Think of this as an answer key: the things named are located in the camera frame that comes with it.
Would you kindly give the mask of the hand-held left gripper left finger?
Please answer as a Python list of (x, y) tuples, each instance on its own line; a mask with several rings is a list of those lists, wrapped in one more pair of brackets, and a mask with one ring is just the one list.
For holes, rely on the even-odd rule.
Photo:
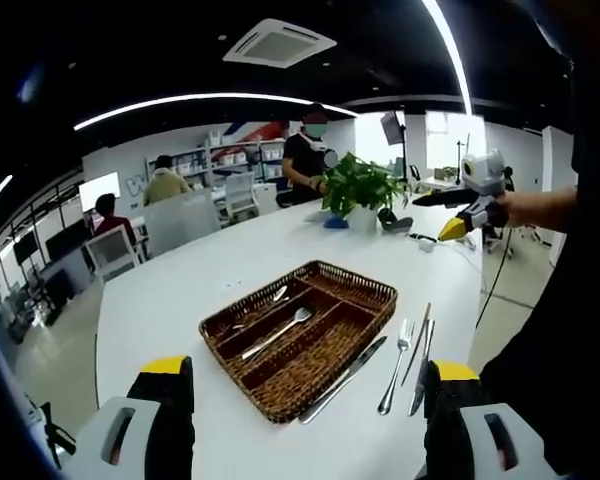
[(66, 479), (189, 479), (195, 430), (191, 358), (154, 360), (128, 393), (82, 427)]

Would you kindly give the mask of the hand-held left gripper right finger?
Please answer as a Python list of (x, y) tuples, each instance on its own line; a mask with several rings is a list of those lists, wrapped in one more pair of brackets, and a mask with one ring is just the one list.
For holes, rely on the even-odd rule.
[(544, 442), (469, 367), (430, 361), (423, 377), (425, 479), (558, 479)]

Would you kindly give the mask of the person's right hand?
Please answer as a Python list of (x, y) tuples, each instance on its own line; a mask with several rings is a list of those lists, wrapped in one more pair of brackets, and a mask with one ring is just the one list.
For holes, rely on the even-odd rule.
[(516, 213), (514, 200), (512, 192), (504, 192), (491, 201), (486, 207), (488, 224), (497, 228), (520, 226), (521, 220)]

